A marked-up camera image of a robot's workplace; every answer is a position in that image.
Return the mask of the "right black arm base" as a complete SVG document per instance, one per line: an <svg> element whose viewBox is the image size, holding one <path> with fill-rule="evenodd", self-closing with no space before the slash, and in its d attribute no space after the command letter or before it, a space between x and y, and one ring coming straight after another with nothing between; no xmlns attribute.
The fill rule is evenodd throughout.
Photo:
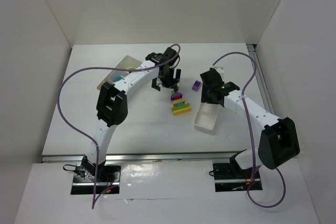
<svg viewBox="0 0 336 224"><path fill-rule="evenodd" d="M214 178L217 193L246 191L249 186L251 190L262 190L260 173L256 172L254 180L251 180L252 171L252 168L233 168L230 163L213 163L213 169L208 174Z"/></svg>

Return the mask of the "multicolour lego tower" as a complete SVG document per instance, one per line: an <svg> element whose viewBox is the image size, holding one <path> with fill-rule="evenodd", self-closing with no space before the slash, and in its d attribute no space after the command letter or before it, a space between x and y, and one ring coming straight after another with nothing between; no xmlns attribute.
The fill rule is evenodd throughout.
<svg viewBox="0 0 336 224"><path fill-rule="evenodd" d="M172 90L170 100L172 102L171 112L174 116L188 113L192 110L192 107L187 103L183 97L183 94Z"/></svg>

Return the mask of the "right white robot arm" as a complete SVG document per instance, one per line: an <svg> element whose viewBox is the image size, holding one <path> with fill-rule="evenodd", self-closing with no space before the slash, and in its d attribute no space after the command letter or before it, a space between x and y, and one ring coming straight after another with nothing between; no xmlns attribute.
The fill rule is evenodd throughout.
<svg viewBox="0 0 336 224"><path fill-rule="evenodd" d="M203 82L201 102L220 105L233 111L251 125L252 150L240 151L230 157L232 169L246 170L266 166L274 170L300 153L295 123L289 117L281 119L244 96L233 82L224 82L216 69L200 74Z"/></svg>

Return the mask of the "purple sloped lego brick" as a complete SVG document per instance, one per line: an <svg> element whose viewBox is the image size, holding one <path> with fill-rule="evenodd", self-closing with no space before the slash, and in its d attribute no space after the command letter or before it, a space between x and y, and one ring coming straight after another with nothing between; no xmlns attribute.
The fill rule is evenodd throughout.
<svg viewBox="0 0 336 224"><path fill-rule="evenodd" d="M192 86L192 90L198 91L202 86L202 83L198 80L196 80Z"/></svg>

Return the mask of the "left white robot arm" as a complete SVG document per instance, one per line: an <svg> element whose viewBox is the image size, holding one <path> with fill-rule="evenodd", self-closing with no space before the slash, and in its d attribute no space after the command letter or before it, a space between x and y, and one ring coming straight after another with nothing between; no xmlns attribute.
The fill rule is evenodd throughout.
<svg viewBox="0 0 336 224"><path fill-rule="evenodd" d="M175 69L179 53L168 47L163 53L151 53L133 71L121 80L110 84L105 82L97 101L97 127L93 143L84 155L81 166L94 179L99 179L104 170L107 149L112 135L128 115L128 100L149 81L152 88L162 87L175 92L179 88L181 70Z"/></svg>

